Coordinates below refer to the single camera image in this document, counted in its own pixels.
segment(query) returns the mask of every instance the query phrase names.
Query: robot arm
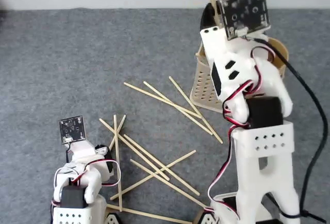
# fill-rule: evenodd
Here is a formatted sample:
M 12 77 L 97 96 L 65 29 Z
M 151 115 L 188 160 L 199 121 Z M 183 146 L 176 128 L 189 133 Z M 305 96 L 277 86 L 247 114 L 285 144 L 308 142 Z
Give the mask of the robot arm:
M 251 81 L 251 84 L 256 86 L 261 80 L 260 88 L 256 93 L 278 97 L 281 101 L 283 116 L 290 115 L 292 100 L 278 69 L 267 61 L 266 57 L 250 57 L 250 51 L 254 46 L 252 42 L 237 38 L 237 40 L 240 39 L 239 47 L 235 47 L 237 41 L 228 41 L 225 29 L 217 26 L 202 29 L 201 37 L 211 70 L 210 75 L 221 102 L 226 101 L 245 82 Z M 240 123 L 247 121 L 249 108 L 243 91 L 226 101 L 226 106 L 235 120 Z
M 103 224 L 106 200 L 99 192 L 113 175 L 110 162 L 116 161 L 106 146 L 94 147 L 85 139 L 82 116 L 60 120 L 60 129 L 73 156 L 54 176 L 53 223 Z

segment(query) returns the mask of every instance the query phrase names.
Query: wire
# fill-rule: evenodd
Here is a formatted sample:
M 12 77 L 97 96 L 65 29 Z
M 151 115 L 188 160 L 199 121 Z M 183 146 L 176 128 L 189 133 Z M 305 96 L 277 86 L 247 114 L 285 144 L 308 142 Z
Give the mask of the wire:
M 81 179 L 81 177 L 87 172 L 87 167 L 88 167 L 88 166 L 93 165 L 93 164 L 96 164 L 96 163 L 100 163 L 100 162 L 113 162 L 113 163 L 115 163 L 115 164 L 117 165 L 117 170 L 119 171 L 119 178 L 118 178 L 117 182 L 115 182 L 115 183 L 113 183 L 113 184 L 112 184 L 112 183 L 103 183 L 102 186 L 111 187 L 111 186 L 116 186 L 117 184 L 119 184 L 122 173 L 121 173 L 120 166 L 119 166 L 118 162 L 115 161 L 115 160 L 113 160 L 113 159 L 105 159 L 105 158 L 103 158 L 103 159 L 97 159 L 97 160 L 95 160 L 95 161 L 91 161 L 91 162 L 87 163 L 87 164 L 85 165 L 84 171 L 83 171 L 80 175 L 78 175 L 78 176 L 72 181 L 72 183 L 77 183 L 78 180 Z
M 272 55 L 272 58 L 270 60 L 269 59 L 267 60 L 270 63 L 272 63 L 275 60 L 275 53 L 268 47 L 264 47 L 264 46 L 255 46 L 253 49 L 251 49 L 251 52 L 250 52 L 251 58 L 254 58 L 255 49 L 264 49 L 264 50 L 268 51 L 268 53 Z
M 230 161 L 232 160 L 232 131 L 234 129 L 238 128 L 238 126 L 231 126 L 229 131 L 228 131 L 228 140 L 229 140 L 229 148 L 228 148 L 228 156 L 227 156 L 227 159 L 225 161 L 225 163 L 221 166 L 217 176 L 215 177 L 215 179 L 212 181 L 211 185 L 208 187 L 208 190 L 207 190 L 207 196 L 209 197 L 209 199 L 211 201 L 215 201 L 215 202 L 218 202 L 224 206 L 226 206 L 228 209 L 230 209 L 232 212 L 235 213 L 236 217 L 239 219 L 239 216 L 237 214 L 237 211 L 235 209 L 233 209 L 233 207 L 231 207 L 230 205 L 228 205 L 227 203 L 225 203 L 224 201 L 219 201 L 219 200 L 215 200 L 211 194 L 210 194 L 210 191 L 212 189 L 212 187 L 219 181 L 219 179 L 222 177 L 223 173 L 225 172 L 225 170 L 227 169 L 228 165 L 230 164 Z M 204 210 L 206 211 L 209 211 L 209 210 L 212 210 L 212 208 L 204 208 Z
M 56 185 L 57 185 L 57 174 L 58 174 L 61 170 L 63 170 L 63 169 L 67 169 L 67 170 L 69 170 L 69 171 L 67 171 L 67 172 L 65 172 L 65 173 L 63 173 L 63 174 L 67 174 L 68 172 L 75 172 L 75 173 L 77 174 L 77 176 L 79 176 L 79 173 L 78 173 L 74 168 L 75 168 L 75 167 L 73 167 L 73 168 L 71 168 L 71 167 L 60 167 L 60 168 L 58 168 L 58 169 L 56 170 L 55 175 L 54 175 L 54 182 L 53 182 L 54 189 L 55 189 L 55 187 L 56 187 Z
M 310 95 L 310 97 L 312 98 L 313 102 L 315 103 L 316 108 L 319 111 L 319 114 L 321 116 L 322 122 L 323 122 L 323 134 L 322 134 L 322 139 L 321 142 L 313 156 L 313 158 L 311 159 L 307 170 L 306 170 L 306 174 L 304 177 L 304 183 L 303 183 L 303 187 L 302 187 L 302 191 L 301 191 L 301 197 L 300 197 L 300 203 L 299 203 L 299 208 L 300 208 L 300 214 L 303 217 L 311 217 L 311 218 L 315 218 L 315 215 L 309 213 L 308 211 L 304 210 L 304 204 L 305 204 L 305 199 L 306 199 L 306 193 L 307 193 L 307 188 L 308 188 L 308 182 L 313 170 L 313 167 L 315 166 L 317 160 L 319 159 L 325 145 L 326 145 L 326 140 L 328 137 L 328 120 L 327 117 L 325 115 L 325 112 L 318 100 L 318 98 L 315 96 L 315 94 L 313 93 L 313 91 L 311 90 L 311 88 L 307 85 L 307 83 L 303 80 L 303 78 L 301 77 L 300 73 L 297 72 L 294 67 L 285 59 L 285 57 L 277 50 L 277 48 L 275 48 L 272 44 L 270 44 L 269 42 L 260 39 L 260 38 L 246 38 L 247 40 L 253 40 L 256 42 L 259 42 L 261 44 L 266 45 L 267 47 L 269 47 L 272 51 L 275 52 L 275 54 L 279 57 L 279 59 L 286 65 L 286 67 L 291 71 L 291 73 L 298 79 L 298 81 L 302 84 L 302 86 L 305 88 L 305 90 L 308 92 L 308 94 Z M 317 217 L 317 220 L 323 222 L 322 218 Z

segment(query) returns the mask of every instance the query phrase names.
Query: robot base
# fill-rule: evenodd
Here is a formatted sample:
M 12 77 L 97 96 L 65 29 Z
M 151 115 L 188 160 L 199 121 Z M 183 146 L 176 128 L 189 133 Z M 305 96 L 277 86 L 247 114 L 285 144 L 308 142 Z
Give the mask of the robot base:
M 234 193 L 227 193 L 227 194 L 222 194 L 222 195 L 217 195 L 215 196 L 215 200 L 218 201 L 224 201 L 226 203 L 228 203 L 229 205 L 234 205 L 233 207 L 235 207 L 236 202 L 235 202 L 235 197 L 236 197 L 236 192 Z M 218 209 L 218 206 L 216 205 L 220 205 L 217 204 L 215 202 L 213 202 L 211 204 L 211 206 L 216 210 Z M 237 223 L 236 218 L 234 216 L 234 214 L 232 213 L 232 211 L 228 210 L 226 207 L 220 207 L 221 208 L 221 214 L 219 214 L 220 216 L 220 222 L 216 222 L 216 220 L 214 220 L 214 218 L 212 217 L 211 214 L 205 214 L 205 213 L 199 213 L 198 216 L 196 217 L 196 219 L 194 220 L 193 224 L 235 224 Z M 258 209 L 257 212 L 257 216 L 256 216 L 256 222 L 259 221 L 267 221 L 267 220 L 272 220 L 272 216 L 271 214 L 266 210 L 266 208 L 260 204 L 260 207 Z
M 105 218 L 106 201 L 98 195 L 95 202 L 84 209 L 54 208 L 53 224 L 121 224 L 114 213 Z

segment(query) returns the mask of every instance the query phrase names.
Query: black cable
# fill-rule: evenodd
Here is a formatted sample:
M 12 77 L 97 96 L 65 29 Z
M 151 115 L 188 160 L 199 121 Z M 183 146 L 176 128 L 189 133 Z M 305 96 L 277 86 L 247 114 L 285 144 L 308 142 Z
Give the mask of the black cable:
M 69 151 L 70 151 L 70 149 L 71 149 L 71 143 L 69 143 L 69 147 L 65 151 L 65 159 L 66 159 L 67 163 L 69 163 Z
M 53 205 L 51 204 L 51 224 L 53 224 Z
M 70 148 L 71 148 L 71 143 L 69 143 L 69 147 L 65 151 L 65 158 L 66 158 L 67 163 L 69 163 L 69 151 L 70 151 Z
M 299 203 L 299 208 L 300 208 L 300 214 L 303 217 L 311 217 L 314 219 L 317 219 L 318 221 L 321 221 L 323 223 L 326 223 L 326 221 L 320 217 L 317 217 L 311 213 L 309 213 L 308 211 L 304 210 L 304 204 L 305 204 L 305 199 L 306 199 L 306 193 L 307 193 L 307 187 L 308 187 L 308 182 L 309 182 L 309 178 L 311 175 L 311 172 L 313 170 L 313 167 L 316 164 L 316 161 L 319 159 L 322 150 L 325 147 L 326 144 L 326 140 L 328 137 L 328 120 L 326 118 L 326 115 L 324 113 L 324 110 L 318 100 L 318 98 L 315 96 L 315 94 L 313 93 L 313 91 L 311 90 L 311 88 L 307 85 L 307 83 L 303 80 L 303 78 L 301 77 L 300 73 L 298 73 L 294 67 L 284 58 L 284 56 L 272 45 L 270 44 L 268 41 L 265 41 L 263 39 L 260 38 L 246 38 L 247 40 L 253 40 L 256 41 L 258 43 L 262 43 L 266 46 L 268 46 L 269 48 L 271 48 L 275 54 L 279 57 L 279 59 L 287 66 L 287 68 L 291 71 L 291 73 L 298 79 L 298 81 L 302 84 L 302 86 L 305 88 L 305 90 L 308 92 L 308 94 L 310 95 L 310 97 L 312 98 L 312 100 L 314 101 L 320 116 L 322 118 L 322 122 L 323 122 L 323 134 L 322 134 L 322 139 L 320 142 L 320 145 L 318 147 L 318 149 L 316 150 L 312 160 L 310 161 L 307 170 L 306 170 L 306 174 L 305 174 L 305 178 L 304 178 L 304 183 L 303 183 L 303 188 L 301 191 L 301 197 L 300 197 L 300 203 Z

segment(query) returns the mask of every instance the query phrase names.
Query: red and white wire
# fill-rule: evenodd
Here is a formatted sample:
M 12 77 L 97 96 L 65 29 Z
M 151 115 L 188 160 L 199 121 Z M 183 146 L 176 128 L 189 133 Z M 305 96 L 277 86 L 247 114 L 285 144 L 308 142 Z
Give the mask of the red and white wire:
M 251 58 L 254 58 L 254 51 L 255 49 L 264 49 L 266 50 L 269 54 L 272 55 L 272 59 L 271 60 L 268 60 L 269 62 L 273 62 L 275 60 L 275 53 L 274 51 L 272 51 L 269 47 L 264 47 L 264 46 L 255 46 L 253 49 L 251 49 L 251 52 L 250 52 L 250 56 Z
M 85 165 L 85 169 L 83 171 L 83 173 L 81 173 L 80 175 L 78 175 L 73 181 L 72 183 L 77 183 L 78 180 L 81 179 L 81 177 L 87 172 L 87 167 L 90 166 L 90 165 L 93 165 L 93 164 L 96 164 L 96 163 L 100 163 L 100 162 L 113 162 L 117 165 L 117 170 L 119 171 L 119 178 L 117 180 L 117 182 L 113 183 L 113 184 L 110 184 L 110 183 L 103 183 L 102 186 L 106 186 L 106 187 L 112 187 L 112 186 L 116 186 L 117 184 L 119 184 L 120 180 L 121 180 L 121 175 L 122 175 L 122 172 L 120 170 L 120 166 L 118 164 L 117 161 L 115 161 L 114 159 L 106 159 L 106 158 L 103 158 L 103 159 L 97 159 L 95 161 L 91 161 L 89 163 L 87 163 Z
M 236 212 L 235 209 L 233 209 L 230 205 L 228 205 L 227 203 L 225 203 L 224 201 L 218 201 L 218 200 L 215 200 L 212 196 L 211 196 L 211 189 L 212 187 L 219 181 L 219 179 L 222 177 L 223 173 L 225 172 L 225 170 L 227 169 L 228 165 L 230 164 L 230 161 L 232 160 L 232 132 L 234 129 L 238 128 L 238 126 L 231 126 L 229 131 L 228 131 L 228 140 L 229 140 L 229 148 L 228 148 L 228 157 L 227 157 L 227 160 L 225 161 L 225 163 L 221 166 L 217 176 L 215 177 L 215 179 L 212 181 L 211 185 L 209 186 L 208 190 L 207 190 L 207 196 L 209 197 L 209 199 L 211 201 L 215 201 L 215 202 L 218 202 L 224 206 L 226 206 L 228 209 L 230 209 L 232 212 L 235 213 L 236 217 L 239 219 L 239 216 Z M 204 208 L 205 210 L 207 211 L 211 211 L 212 212 L 212 208 Z

